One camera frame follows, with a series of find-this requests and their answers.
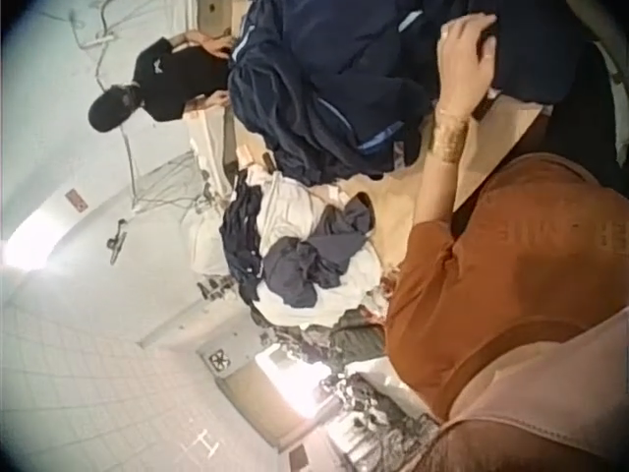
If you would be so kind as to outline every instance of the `light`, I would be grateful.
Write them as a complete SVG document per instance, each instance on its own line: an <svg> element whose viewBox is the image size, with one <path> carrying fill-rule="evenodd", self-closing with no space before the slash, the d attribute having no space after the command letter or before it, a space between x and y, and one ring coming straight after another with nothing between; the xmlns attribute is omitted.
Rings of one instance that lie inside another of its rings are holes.
<svg viewBox="0 0 629 472"><path fill-rule="evenodd" d="M274 344L258 354L257 364L295 411L304 418L313 418L321 406L316 401L315 388L332 371L320 362L308 364L303 361L295 361L293 366L280 370L269 357L277 349L279 345Z"/></svg>
<svg viewBox="0 0 629 472"><path fill-rule="evenodd" d="M4 245L3 265L25 271L44 268L64 233L62 226L50 215L36 210Z"/></svg>

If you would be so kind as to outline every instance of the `navy jacket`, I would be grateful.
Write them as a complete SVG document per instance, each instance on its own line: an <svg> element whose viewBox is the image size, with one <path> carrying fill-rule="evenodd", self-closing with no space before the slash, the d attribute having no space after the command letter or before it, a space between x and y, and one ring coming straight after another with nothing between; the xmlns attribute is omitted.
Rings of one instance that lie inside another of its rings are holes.
<svg viewBox="0 0 629 472"><path fill-rule="evenodd" d="M499 15L498 89L567 94L583 31L564 1L254 0L232 54L234 112L305 185L388 172L396 142L409 164L438 95L440 26L470 11Z"/></svg>

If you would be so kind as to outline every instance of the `white fabric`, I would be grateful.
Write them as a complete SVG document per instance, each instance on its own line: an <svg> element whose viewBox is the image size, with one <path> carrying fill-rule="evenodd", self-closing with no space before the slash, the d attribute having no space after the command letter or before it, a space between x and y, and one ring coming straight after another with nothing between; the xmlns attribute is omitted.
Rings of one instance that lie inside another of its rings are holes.
<svg viewBox="0 0 629 472"><path fill-rule="evenodd" d="M249 167L247 182L262 186L262 202L257 216L260 234L259 253L265 256L281 237L306 239L315 229L326 203L299 182L279 172L268 174L261 166ZM330 196L339 195L330 190ZM380 260L367 243L350 261L338 287L315 287L317 302L313 308L296 309L285 305L266 283L257 287L256 308L273 324L282 326L323 325L332 327L347 310L357 308L367 292L378 286L382 275Z"/></svg>
<svg viewBox="0 0 629 472"><path fill-rule="evenodd" d="M217 206L193 206L184 216L182 226L194 272L202 275L229 274L219 232L222 222L223 214Z"/></svg>

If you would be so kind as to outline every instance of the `black cap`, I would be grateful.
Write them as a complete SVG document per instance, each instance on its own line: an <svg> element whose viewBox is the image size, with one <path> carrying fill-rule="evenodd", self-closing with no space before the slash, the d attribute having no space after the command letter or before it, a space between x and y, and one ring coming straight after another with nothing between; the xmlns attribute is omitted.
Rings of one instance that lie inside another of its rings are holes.
<svg viewBox="0 0 629 472"><path fill-rule="evenodd" d="M94 101L87 119L94 130L107 133L127 121L138 106L131 88L112 87Z"/></svg>

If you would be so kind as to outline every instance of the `hand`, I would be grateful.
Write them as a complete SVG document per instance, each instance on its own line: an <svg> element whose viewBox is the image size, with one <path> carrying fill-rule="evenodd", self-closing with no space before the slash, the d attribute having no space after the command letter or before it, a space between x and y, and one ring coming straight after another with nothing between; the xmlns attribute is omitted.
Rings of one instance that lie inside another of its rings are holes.
<svg viewBox="0 0 629 472"><path fill-rule="evenodd" d="M437 109L449 116L467 119L485 98L495 69L495 37L481 47L481 33L493 24L495 15L476 14L458 18L441 28L437 46L441 94Z"/></svg>
<svg viewBox="0 0 629 472"><path fill-rule="evenodd" d="M206 106L229 106L229 93L226 90L217 90L209 98L206 99Z"/></svg>
<svg viewBox="0 0 629 472"><path fill-rule="evenodd" d="M234 42L235 39L233 36L226 35L216 39L209 37L200 45L212 56L220 59L229 59L229 53L226 51L230 51L232 47L234 47Z"/></svg>

